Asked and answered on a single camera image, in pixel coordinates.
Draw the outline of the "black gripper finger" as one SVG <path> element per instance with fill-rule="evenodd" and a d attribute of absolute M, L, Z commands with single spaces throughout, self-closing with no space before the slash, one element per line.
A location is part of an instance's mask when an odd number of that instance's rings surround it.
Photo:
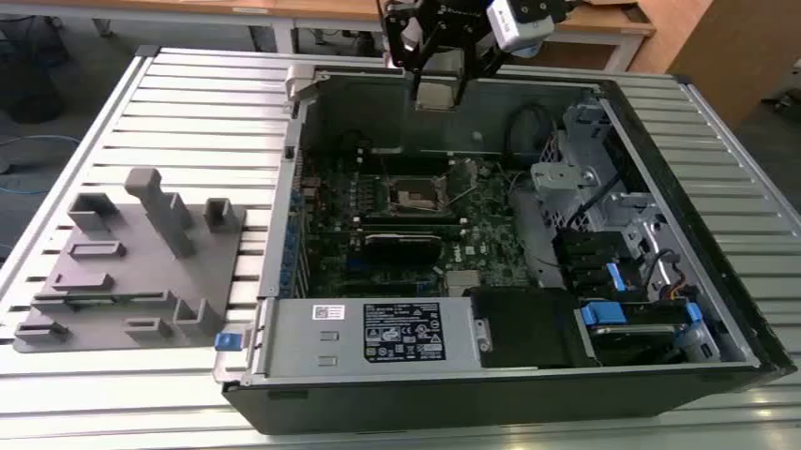
<path fill-rule="evenodd" d="M 412 19 L 411 13 L 388 13 L 383 18 L 383 31 L 389 46 L 389 60 L 396 67 L 411 74 L 409 100 L 415 101 L 423 68 L 437 47 L 437 25 L 423 22 L 420 25 L 420 40 L 415 47 L 408 50 L 403 43 L 401 34 Z"/>
<path fill-rule="evenodd" d="M 459 106 L 469 81 L 489 78 L 504 62 L 504 51 L 499 48 L 492 32 L 479 36 L 476 32 L 453 34 L 452 46 L 461 51 L 461 67 L 457 70 L 453 105 Z"/>

